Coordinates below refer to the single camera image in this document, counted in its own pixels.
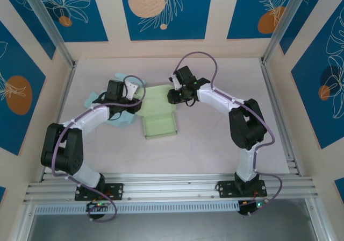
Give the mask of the light green paper box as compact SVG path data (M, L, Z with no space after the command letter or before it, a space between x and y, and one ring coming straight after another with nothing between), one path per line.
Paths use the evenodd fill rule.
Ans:
M154 139L177 134L174 116L176 105L168 102L167 94L173 87L169 84L148 87L137 112L142 117L146 139Z

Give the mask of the light blue paper box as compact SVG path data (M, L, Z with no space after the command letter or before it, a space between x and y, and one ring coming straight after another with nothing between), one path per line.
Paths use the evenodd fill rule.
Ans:
M146 81L142 80L140 82L138 79L129 77L128 80L131 83L137 84L142 88L146 85ZM92 106L92 102L99 97L99 94L96 92L92 92L88 99L84 102L84 107L89 108ZM115 127L125 127L129 126L130 124L134 123L137 119L137 114L131 114L127 111L123 111L122 113L115 114L110 120L107 120L106 123L113 125Z

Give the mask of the small circuit board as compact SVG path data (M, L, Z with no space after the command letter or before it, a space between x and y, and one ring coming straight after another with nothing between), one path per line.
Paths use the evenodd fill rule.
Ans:
M87 213L107 212L107 211L108 211L107 203L91 201L86 205Z
M238 213L243 216L251 216L257 210L262 209L269 201L239 201L239 211Z

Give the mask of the grey metal sheet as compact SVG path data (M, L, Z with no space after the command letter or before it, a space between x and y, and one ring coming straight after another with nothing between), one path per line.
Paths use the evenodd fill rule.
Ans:
M119 215L108 223L85 216L37 216L28 241L317 241L301 216L241 217L232 212Z

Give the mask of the aluminium table side rail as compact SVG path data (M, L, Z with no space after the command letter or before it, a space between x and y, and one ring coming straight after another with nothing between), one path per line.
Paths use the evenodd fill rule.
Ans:
M282 111L277 99L277 93L275 91L275 87L272 81L271 76L269 75L269 71L267 66L263 63L262 59L260 60L260 66L263 74L264 81L266 83L268 95L270 98L271 106L274 112L275 121L277 124L278 133L280 136L280 140L283 146L284 154L287 160L287 163L291 163L292 166L290 168L290 174L296 174L302 176L303 173L299 168L299 164L296 158L295 150L292 145L292 141L290 139L289 133L286 128L286 124L283 119Z
M66 82L66 84L64 86L64 89L63 89L63 95L62 95L61 104L59 106L58 115L57 115L57 118L55 120L55 123L57 123L57 124L60 123L60 120L61 120L61 117L62 117L62 113L63 113L64 107L65 107L65 103L66 103L66 100L67 100L67 97L68 97L68 94L69 94L69 91L70 91L70 86L72 84L72 81L73 81L73 78L74 78L74 75L75 75L76 66L77 66L77 62L74 62L73 67L69 71L69 75L67 77L67 82Z

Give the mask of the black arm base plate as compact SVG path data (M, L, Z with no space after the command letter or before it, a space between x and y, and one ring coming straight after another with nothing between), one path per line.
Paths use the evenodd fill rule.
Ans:
M239 183L238 181L219 181L216 190L220 198L242 198L253 197L255 193L262 197L267 196L267 189L263 180L253 183Z
M122 200L123 195L123 183L104 183L99 184L96 187L96 190L105 194L111 200ZM95 193L92 190L89 190L85 187L77 187L75 192L75 201L93 201L93 200L104 200L105 198L102 195Z

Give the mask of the aluminium mounting rail frame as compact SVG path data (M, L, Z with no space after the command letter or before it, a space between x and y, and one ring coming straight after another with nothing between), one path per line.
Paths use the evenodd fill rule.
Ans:
M105 181L123 183L123 202L181 202L218 200L215 190L218 181L233 180L233 174L110 174ZM318 197L318 191L309 176L282 174L260 177L266 184L268 197L279 199ZM72 203L76 184L65 178L46 173L41 182L31 182L24 196L25 204Z

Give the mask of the aluminium corner post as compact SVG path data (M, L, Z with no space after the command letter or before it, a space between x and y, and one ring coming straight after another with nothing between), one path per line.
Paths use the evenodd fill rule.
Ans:
M282 39L287 27L289 26L293 16L295 15L302 0L290 0L285 8L281 20L272 34L271 40L266 51L263 54L262 61L266 63L271 57L276 47L280 48L280 40Z
M70 69L74 68L75 61L72 58L70 52L68 51L65 42L58 31L55 23L53 22L51 16L49 15L47 9L45 8L42 0L27 0L36 17L39 19L40 24L44 27L49 38L53 42L57 51L60 53L62 59L67 64Z

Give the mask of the aluminium lower frame profile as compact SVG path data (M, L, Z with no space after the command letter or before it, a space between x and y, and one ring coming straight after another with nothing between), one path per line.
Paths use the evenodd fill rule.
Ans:
M331 233L328 232L325 215L320 208L320 199L308 197L305 198L305 203L317 241L332 241Z
M28 241L36 208L35 204L23 204L19 207L9 241Z

